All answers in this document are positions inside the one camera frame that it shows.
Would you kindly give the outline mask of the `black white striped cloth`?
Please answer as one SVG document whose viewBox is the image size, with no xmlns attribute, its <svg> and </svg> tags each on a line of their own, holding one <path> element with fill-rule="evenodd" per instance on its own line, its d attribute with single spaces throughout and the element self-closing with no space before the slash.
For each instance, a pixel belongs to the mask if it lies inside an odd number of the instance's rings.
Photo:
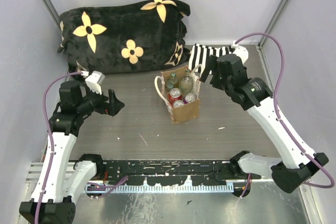
<svg viewBox="0 0 336 224">
<path fill-rule="evenodd" d="M 210 56 L 221 56 L 225 54 L 231 54 L 236 48 L 229 47 L 211 47 L 207 45 L 194 44 L 188 61 L 188 68 L 193 70 L 197 65 L 203 65 L 205 67 Z"/>
</svg>

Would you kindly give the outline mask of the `black floral plush blanket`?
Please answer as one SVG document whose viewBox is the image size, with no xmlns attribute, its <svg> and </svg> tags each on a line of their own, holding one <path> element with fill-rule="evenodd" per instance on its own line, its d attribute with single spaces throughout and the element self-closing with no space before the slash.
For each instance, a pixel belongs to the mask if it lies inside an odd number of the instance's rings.
<svg viewBox="0 0 336 224">
<path fill-rule="evenodd" d="M 183 18 L 189 4 L 146 0 L 110 7 L 79 7 L 59 16 L 70 72 L 103 74 L 163 70 L 188 61 Z"/>
</svg>

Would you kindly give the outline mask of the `aluminium front rail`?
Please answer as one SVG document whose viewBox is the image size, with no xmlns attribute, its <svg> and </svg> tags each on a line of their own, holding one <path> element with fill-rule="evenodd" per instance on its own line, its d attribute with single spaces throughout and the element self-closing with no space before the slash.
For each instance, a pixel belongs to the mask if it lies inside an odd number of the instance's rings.
<svg viewBox="0 0 336 224">
<path fill-rule="evenodd" d="M 124 176 L 127 182 L 114 193 L 239 193 L 248 177 L 234 174 L 230 162 L 218 160 L 109 160 L 103 161 L 103 167 L 104 173 L 85 187 L 88 193 L 102 193 L 100 184 L 114 185 Z"/>
</svg>

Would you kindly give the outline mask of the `red cola can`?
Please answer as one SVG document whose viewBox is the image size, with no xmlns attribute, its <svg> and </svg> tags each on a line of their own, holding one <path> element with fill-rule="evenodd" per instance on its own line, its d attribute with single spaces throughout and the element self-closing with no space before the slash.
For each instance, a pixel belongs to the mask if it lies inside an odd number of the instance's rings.
<svg viewBox="0 0 336 224">
<path fill-rule="evenodd" d="M 177 100 L 181 100 L 182 99 L 182 93 L 180 91 L 179 88 L 172 88 L 169 92 L 168 92 L 168 101 L 171 105 L 173 105 L 173 103 Z"/>
</svg>

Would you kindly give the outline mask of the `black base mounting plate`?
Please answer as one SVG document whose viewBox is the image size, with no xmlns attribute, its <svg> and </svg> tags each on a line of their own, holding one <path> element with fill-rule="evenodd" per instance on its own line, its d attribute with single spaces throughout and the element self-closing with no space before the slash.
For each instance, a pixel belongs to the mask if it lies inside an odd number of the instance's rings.
<svg viewBox="0 0 336 224">
<path fill-rule="evenodd" d="M 126 184 L 142 186 L 183 185 L 191 179 L 192 186 L 226 185 L 228 180 L 245 180 L 248 175 L 232 170 L 229 161 L 220 160 L 104 160 L 102 170 L 93 180 L 115 185 L 127 177 Z"/>
</svg>

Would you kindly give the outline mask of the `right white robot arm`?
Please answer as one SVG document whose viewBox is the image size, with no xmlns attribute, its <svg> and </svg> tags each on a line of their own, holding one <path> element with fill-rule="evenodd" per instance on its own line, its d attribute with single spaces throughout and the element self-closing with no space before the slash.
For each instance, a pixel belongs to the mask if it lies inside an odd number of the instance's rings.
<svg viewBox="0 0 336 224">
<path fill-rule="evenodd" d="M 261 78 L 249 78 L 247 68 L 235 54 L 211 55 L 200 81 L 212 74 L 212 87 L 225 91 L 265 131 L 280 154 L 279 158 L 241 151 L 230 159 L 230 172 L 241 179 L 247 174 L 271 178 L 284 192 L 292 193 L 329 161 L 325 153 L 310 148 L 292 128 L 280 109 L 274 107 L 274 96 Z"/>
</svg>

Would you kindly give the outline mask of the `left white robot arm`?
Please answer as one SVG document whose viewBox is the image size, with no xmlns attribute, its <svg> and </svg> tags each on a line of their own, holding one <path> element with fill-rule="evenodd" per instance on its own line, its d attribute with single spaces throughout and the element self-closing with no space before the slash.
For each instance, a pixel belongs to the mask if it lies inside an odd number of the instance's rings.
<svg viewBox="0 0 336 224">
<path fill-rule="evenodd" d="M 19 213 L 29 223 L 72 223 L 76 201 L 90 180 L 106 175 L 99 154 L 83 154 L 66 178 L 69 157 L 81 126 L 93 112 L 115 116 L 125 104 L 110 89 L 104 95 L 99 85 L 66 81 L 59 88 L 60 101 L 47 119 L 48 141 L 39 180 L 29 201 Z"/>
</svg>

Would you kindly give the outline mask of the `brown burlap canvas bag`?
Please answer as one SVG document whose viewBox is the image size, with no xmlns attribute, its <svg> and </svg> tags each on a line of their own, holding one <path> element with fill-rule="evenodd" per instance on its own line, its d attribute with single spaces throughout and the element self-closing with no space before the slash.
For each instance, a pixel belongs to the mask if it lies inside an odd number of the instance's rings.
<svg viewBox="0 0 336 224">
<path fill-rule="evenodd" d="M 165 88 L 165 84 L 170 74 L 175 72 L 177 74 L 177 77 L 181 78 L 183 77 L 186 68 L 187 66 L 183 66 L 175 70 L 163 71 L 161 72 L 160 76 L 156 76 L 154 78 L 155 89 L 159 97 L 164 101 L 173 124 L 186 122 L 186 121 L 199 117 L 199 107 L 200 107 L 200 99 L 199 99 L 200 93 L 199 92 L 200 92 L 201 82 L 199 80 L 199 76 L 196 75 L 196 71 L 200 69 L 201 73 L 203 73 L 204 66 L 202 64 L 197 65 L 191 71 L 191 77 L 194 81 L 192 93 L 196 95 L 196 100 L 189 104 L 183 105 L 179 108 L 174 108 L 168 100 L 168 94 Z"/>
</svg>

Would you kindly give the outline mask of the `clear glass soda bottle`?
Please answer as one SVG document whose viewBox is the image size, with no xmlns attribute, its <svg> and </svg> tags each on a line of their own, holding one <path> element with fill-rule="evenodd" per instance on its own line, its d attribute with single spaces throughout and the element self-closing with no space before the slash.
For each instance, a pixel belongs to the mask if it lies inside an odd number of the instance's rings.
<svg viewBox="0 0 336 224">
<path fill-rule="evenodd" d="M 186 69 L 184 76 L 180 80 L 179 89 L 183 96 L 192 92 L 193 89 L 193 78 L 191 76 L 190 69 Z"/>
<path fill-rule="evenodd" d="M 172 72 L 166 82 L 166 89 L 167 91 L 170 91 L 173 88 L 179 87 L 179 79 L 175 72 Z"/>
</svg>

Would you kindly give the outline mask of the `purple Fanta can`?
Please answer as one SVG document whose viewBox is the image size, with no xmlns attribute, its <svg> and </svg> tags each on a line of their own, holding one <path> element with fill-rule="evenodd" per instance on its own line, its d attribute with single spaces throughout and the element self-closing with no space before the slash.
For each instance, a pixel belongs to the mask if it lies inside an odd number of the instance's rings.
<svg viewBox="0 0 336 224">
<path fill-rule="evenodd" d="M 187 93 L 184 96 L 183 101 L 184 101 L 185 104 L 192 103 L 192 102 L 196 101 L 196 95 L 193 94 L 193 93 Z"/>
</svg>

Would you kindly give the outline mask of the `red Coca-Cola can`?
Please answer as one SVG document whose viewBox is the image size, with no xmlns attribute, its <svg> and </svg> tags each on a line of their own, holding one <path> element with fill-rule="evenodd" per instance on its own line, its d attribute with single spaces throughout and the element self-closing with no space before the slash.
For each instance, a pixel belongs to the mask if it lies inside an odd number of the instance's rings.
<svg viewBox="0 0 336 224">
<path fill-rule="evenodd" d="M 175 100 L 173 102 L 173 108 L 179 108 L 179 107 L 182 107 L 184 105 L 185 105 L 185 103 L 182 100 Z"/>
</svg>

